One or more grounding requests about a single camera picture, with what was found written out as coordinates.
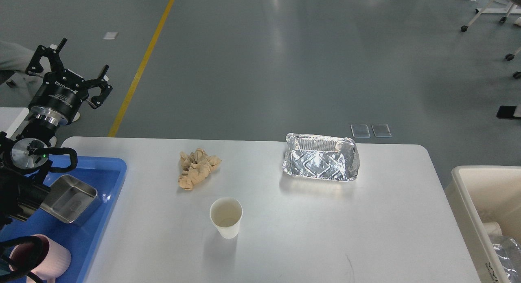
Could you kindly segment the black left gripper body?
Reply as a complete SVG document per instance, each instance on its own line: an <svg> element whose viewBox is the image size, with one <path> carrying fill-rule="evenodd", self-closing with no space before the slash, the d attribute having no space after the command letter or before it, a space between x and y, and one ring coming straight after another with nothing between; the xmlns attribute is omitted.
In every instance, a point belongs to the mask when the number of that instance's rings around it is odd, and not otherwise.
<svg viewBox="0 0 521 283"><path fill-rule="evenodd" d="M89 96L88 90L79 86L83 81L73 71L50 72L28 108L33 114L57 119L59 125L69 125Z"/></svg>

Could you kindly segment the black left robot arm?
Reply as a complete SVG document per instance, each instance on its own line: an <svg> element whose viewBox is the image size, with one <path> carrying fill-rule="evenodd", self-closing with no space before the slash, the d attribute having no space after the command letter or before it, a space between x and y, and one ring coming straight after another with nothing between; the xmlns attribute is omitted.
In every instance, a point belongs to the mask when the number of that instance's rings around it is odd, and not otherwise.
<svg viewBox="0 0 521 283"><path fill-rule="evenodd" d="M66 42L34 51L25 73L42 84L30 119L16 136L1 132L2 283L83 283L124 179L120 159L51 143L82 104L97 109L112 91L109 66L89 80L64 67Z"/></svg>

